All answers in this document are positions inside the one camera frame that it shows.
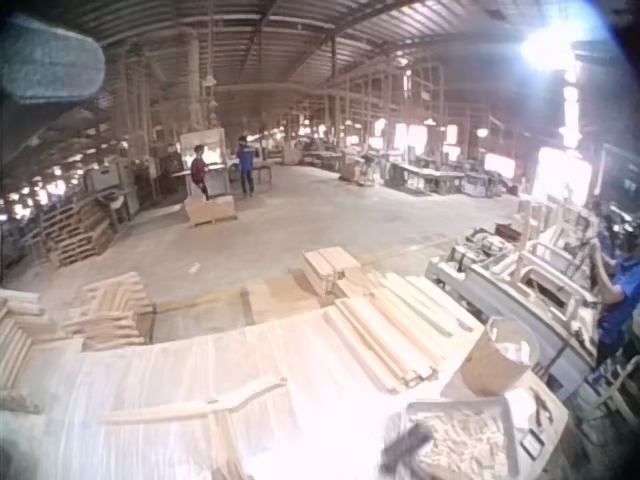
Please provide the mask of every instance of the person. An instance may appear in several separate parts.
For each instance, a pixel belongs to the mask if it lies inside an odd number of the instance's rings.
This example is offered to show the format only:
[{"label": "person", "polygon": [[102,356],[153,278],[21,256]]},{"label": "person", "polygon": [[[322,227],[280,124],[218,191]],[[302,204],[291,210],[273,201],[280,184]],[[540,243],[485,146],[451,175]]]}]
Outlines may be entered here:
[{"label": "person", "polygon": [[593,200],[591,208],[596,218],[598,219],[597,237],[602,247],[602,252],[609,258],[613,259],[616,256],[616,244],[618,243],[618,237],[614,230],[614,222],[611,213],[606,209],[599,198]]},{"label": "person", "polygon": [[204,154],[204,147],[202,145],[196,145],[193,149],[196,154],[196,158],[191,162],[191,181],[200,189],[205,198],[209,200],[209,192],[207,191],[207,185],[204,182],[204,176],[207,174],[207,164],[202,158]]},{"label": "person", "polygon": [[240,185],[242,193],[247,196],[247,183],[249,184],[249,195],[253,196],[253,149],[247,145],[247,137],[242,135],[238,138],[238,161],[240,163]]},{"label": "person", "polygon": [[624,342],[624,332],[640,303],[640,220],[625,227],[620,241],[622,255],[611,260],[603,255],[600,241],[590,245],[603,311],[598,321],[596,368],[614,355]]}]

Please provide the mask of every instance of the man in red shirt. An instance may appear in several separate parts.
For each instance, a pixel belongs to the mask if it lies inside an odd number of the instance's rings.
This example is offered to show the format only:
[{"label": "man in red shirt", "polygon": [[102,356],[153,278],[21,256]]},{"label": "man in red shirt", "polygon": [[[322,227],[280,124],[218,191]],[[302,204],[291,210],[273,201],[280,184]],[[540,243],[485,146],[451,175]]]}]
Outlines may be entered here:
[{"label": "man in red shirt", "polygon": [[191,162],[191,181],[202,191],[205,198],[209,200],[209,192],[207,191],[207,185],[204,183],[204,176],[207,173],[207,164],[202,158],[204,153],[204,147],[202,145],[196,145],[193,149],[196,152],[196,158]]}]

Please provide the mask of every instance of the steel beam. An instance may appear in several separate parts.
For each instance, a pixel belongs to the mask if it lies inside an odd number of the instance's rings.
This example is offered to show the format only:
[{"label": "steel beam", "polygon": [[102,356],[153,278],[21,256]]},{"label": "steel beam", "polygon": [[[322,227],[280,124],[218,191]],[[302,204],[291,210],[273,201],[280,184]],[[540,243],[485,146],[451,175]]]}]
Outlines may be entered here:
[{"label": "steel beam", "polygon": [[345,31],[363,23],[372,18],[384,15],[385,13],[392,12],[414,3],[420,3],[422,0],[379,0],[371,4],[368,2],[364,5],[360,5],[347,17],[344,22],[339,23],[331,31],[323,35],[311,48],[306,50],[300,58],[294,63],[291,70],[287,73],[286,80],[289,81],[298,71],[304,66],[305,63],[322,47],[324,47],[333,37],[344,33]]},{"label": "steel beam", "polygon": [[249,65],[249,60],[251,59],[251,55],[253,55],[253,49],[258,43],[258,40],[260,40],[260,44],[261,44],[260,48],[262,48],[261,35],[263,33],[264,26],[269,21],[269,19],[273,15],[274,10],[278,7],[278,4],[281,1],[282,0],[271,0],[271,3],[267,7],[267,10],[265,11],[264,15],[260,18],[260,20],[258,20],[258,24],[256,25],[256,31],[254,32],[253,37],[251,37],[251,43],[249,44],[249,50],[247,51],[247,56],[245,57],[244,62],[242,63],[242,70],[240,71],[240,76],[238,77],[238,83],[242,82],[245,71],[247,70],[247,66]]}]

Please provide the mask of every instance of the red shirt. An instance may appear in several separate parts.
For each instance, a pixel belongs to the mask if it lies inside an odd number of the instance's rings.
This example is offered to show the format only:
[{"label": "red shirt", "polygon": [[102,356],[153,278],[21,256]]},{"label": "red shirt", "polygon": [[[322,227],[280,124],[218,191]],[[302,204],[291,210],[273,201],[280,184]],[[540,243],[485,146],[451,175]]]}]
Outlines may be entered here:
[{"label": "red shirt", "polygon": [[194,158],[193,162],[191,162],[191,180],[193,183],[202,183],[206,173],[207,164],[204,163],[204,160],[198,157]]}]

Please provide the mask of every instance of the blue shirt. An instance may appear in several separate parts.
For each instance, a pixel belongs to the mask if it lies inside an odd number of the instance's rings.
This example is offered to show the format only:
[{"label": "blue shirt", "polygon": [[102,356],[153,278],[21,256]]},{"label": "blue shirt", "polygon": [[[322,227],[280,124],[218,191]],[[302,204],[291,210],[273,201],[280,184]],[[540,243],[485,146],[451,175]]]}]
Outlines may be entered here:
[{"label": "blue shirt", "polygon": [[253,170],[253,149],[243,145],[238,147],[238,161],[241,171]]},{"label": "blue shirt", "polygon": [[600,319],[598,334],[600,341],[616,346],[622,343],[622,330],[631,321],[633,311],[640,303],[640,258],[621,259],[611,283],[622,288],[624,299],[606,308]]}]

